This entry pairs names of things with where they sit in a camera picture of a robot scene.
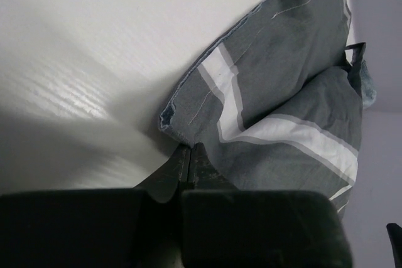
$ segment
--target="garment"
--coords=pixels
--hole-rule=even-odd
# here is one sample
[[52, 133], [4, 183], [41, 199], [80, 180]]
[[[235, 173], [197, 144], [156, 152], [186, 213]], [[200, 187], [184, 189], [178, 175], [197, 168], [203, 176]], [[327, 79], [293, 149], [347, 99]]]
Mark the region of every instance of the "garment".
[[339, 212], [357, 175], [364, 44], [345, 44], [346, 0], [265, 0], [182, 78], [160, 129], [240, 189], [312, 190]]

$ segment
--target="gray cloth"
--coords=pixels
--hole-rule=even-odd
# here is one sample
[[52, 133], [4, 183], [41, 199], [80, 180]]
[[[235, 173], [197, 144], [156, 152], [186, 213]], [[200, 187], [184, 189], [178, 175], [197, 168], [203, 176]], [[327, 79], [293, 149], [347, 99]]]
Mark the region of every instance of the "gray cloth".
[[364, 44], [346, 0], [265, 0], [191, 66], [160, 129], [240, 189], [312, 190], [338, 211], [356, 180]]

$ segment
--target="gray fabric with white stripe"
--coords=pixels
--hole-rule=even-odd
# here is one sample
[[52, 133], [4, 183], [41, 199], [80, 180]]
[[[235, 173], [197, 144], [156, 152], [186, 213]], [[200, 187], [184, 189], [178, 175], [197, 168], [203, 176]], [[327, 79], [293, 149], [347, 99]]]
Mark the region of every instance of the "gray fabric with white stripe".
[[343, 210], [361, 143], [360, 70], [345, 0], [265, 0], [191, 66], [160, 129], [241, 189], [312, 190]]

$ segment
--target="stitching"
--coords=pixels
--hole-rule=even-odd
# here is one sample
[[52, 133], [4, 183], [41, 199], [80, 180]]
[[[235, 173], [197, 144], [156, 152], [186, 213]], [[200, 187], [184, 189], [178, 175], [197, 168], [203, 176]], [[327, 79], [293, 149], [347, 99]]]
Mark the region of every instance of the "stitching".
[[286, 9], [286, 10], [284, 10], [284, 11], [280, 11], [280, 12], [276, 13], [271, 19], [274, 19], [275, 17], [277, 17], [277, 15], [280, 15], [280, 14], [282, 14], [282, 13], [291, 11], [292, 9], [297, 9], [297, 8], [302, 7], [302, 6], [305, 6], [306, 4], [309, 4], [310, 2], [311, 2], [311, 0], [308, 0], [306, 3], [303, 3], [303, 4], [299, 5], [299, 6], [293, 6], [293, 7], [290, 8], [290, 9]]
[[188, 123], [190, 125], [194, 119], [197, 117], [198, 113], [200, 113], [201, 108], [204, 106], [205, 101], [207, 100], [207, 97], [211, 94], [212, 90], [210, 90], [207, 95], [204, 97], [204, 101], [201, 103], [200, 107], [198, 108], [197, 112], [195, 113], [194, 117], [191, 119], [191, 121]]

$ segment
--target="gray background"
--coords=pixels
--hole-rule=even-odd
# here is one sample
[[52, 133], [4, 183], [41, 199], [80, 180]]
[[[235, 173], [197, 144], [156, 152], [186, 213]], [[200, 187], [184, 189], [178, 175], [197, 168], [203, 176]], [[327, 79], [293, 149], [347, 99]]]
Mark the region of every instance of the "gray background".
[[365, 112], [359, 173], [344, 216], [355, 267], [394, 267], [386, 224], [402, 226], [402, 0], [349, 0], [378, 101]]

